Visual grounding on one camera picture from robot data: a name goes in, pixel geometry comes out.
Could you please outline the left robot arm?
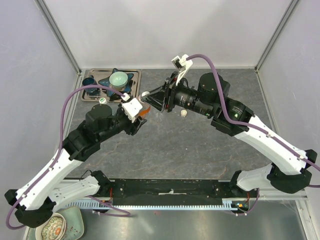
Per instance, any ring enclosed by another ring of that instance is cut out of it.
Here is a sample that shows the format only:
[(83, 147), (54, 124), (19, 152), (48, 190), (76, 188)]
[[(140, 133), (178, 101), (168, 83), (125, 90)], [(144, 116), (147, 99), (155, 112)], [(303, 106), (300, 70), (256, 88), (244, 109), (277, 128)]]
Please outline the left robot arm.
[(100, 170), (70, 187), (55, 188), (72, 170), (99, 151), (102, 142), (121, 132), (135, 135), (146, 122), (141, 116), (142, 109), (135, 101), (121, 103), (115, 114), (106, 104), (93, 106), (84, 121), (63, 140), (62, 148), (30, 182), (5, 193), (5, 199), (12, 206), (9, 213), (14, 214), (23, 227), (36, 228), (70, 202), (109, 194), (111, 181)]

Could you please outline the orange drink bottle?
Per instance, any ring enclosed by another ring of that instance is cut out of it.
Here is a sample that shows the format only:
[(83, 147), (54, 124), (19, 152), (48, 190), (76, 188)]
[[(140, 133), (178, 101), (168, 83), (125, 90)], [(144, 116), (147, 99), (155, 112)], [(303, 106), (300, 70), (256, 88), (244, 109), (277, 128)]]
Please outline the orange drink bottle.
[(140, 99), (139, 97), (138, 97), (138, 100), (142, 105), (142, 109), (139, 111), (138, 116), (141, 117), (142, 119), (145, 119), (151, 109), (151, 106), (148, 103), (144, 102), (143, 99)]

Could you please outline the clear green-label water bottle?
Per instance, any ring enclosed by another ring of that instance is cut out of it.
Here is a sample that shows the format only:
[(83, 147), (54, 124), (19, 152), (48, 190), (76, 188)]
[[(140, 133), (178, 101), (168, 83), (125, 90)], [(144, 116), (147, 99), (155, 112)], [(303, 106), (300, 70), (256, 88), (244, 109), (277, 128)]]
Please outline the clear green-label water bottle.
[(107, 104), (108, 101), (107, 101), (106, 98), (101, 97), (98, 102), (99, 102), (99, 104), (101, 104), (101, 105), (105, 105), (105, 104)]

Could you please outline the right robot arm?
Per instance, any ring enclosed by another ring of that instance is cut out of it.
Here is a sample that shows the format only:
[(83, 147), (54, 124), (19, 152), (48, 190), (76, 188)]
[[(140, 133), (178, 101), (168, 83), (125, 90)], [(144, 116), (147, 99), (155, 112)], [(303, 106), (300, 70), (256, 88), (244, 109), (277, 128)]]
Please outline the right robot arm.
[(162, 86), (144, 92), (141, 100), (160, 112), (179, 106), (206, 116), (217, 131), (247, 143), (271, 161), (255, 170), (236, 171), (229, 184), (233, 196), (258, 188), (294, 194), (309, 187), (312, 173), (308, 168), (316, 162), (317, 153), (289, 144), (249, 107), (228, 97), (229, 89), (227, 81), (221, 76), (216, 81), (211, 72), (200, 77), (197, 88), (189, 87), (186, 78), (178, 80), (178, 73), (173, 72)]

